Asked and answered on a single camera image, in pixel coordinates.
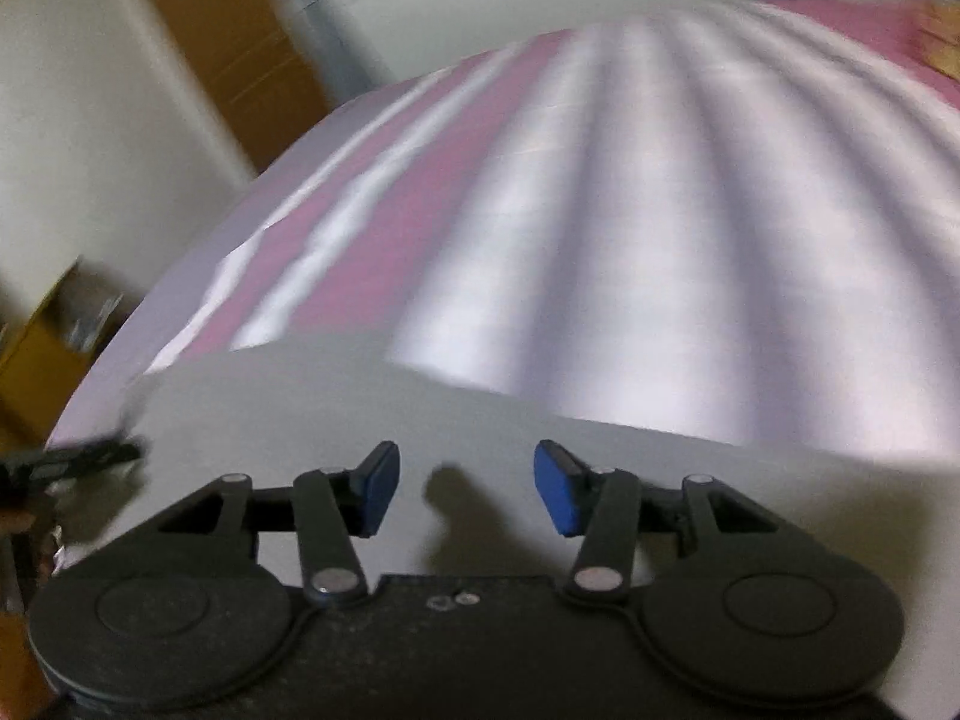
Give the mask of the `grey pants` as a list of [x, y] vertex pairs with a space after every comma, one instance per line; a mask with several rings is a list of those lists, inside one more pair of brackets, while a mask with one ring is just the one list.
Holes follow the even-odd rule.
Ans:
[[955, 466], [560, 418], [395, 366], [373, 333], [212, 353], [156, 374], [142, 356], [137, 343], [112, 343], [53, 429], [60, 444], [127, 431], [149, 447], [135, 483], [89, 501], [76, 546], [116, 538], [220, 473], [281, 486], [316, 466], [352, 465], [387, 439], [402, 452], [402, 479], [381, 533], [359, 546], [368, 574], [553, 574], [574, 548], [534, 488], [535, 445], [551, 439], [662, 486], [708, 473], [871, 567], [907, 608], [885, 699], [910, 718], [957, 715]]

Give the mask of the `pink grey striped bedsheet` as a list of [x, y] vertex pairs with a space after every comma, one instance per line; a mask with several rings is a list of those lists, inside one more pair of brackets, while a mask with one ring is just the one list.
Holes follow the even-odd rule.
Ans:
[[366, 335], [567, 418], [958, 455], [958, 86], [894, 4], [706, 5], [356, 99], [169, 270], [60, 440], [203, 358]]

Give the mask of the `grey left curtain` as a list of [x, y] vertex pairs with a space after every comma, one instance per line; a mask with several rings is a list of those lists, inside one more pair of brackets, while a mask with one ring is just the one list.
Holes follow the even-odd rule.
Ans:
[[356, 18], [358, 0], [272, 0], [334, 106], [392, 85], [395, 75]]

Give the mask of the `colourful red yellow blanket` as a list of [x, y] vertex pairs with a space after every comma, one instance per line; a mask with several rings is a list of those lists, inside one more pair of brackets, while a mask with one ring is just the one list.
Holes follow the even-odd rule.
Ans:
[[958, 0], [910, 0], [919, 59], [958, 80]]

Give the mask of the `brown wooden door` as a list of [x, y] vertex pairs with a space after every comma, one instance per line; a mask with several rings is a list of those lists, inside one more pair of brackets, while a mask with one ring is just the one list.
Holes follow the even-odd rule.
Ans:
[[331, 112], [272, 0], [153, 4], [256, 171], [265, 171]]

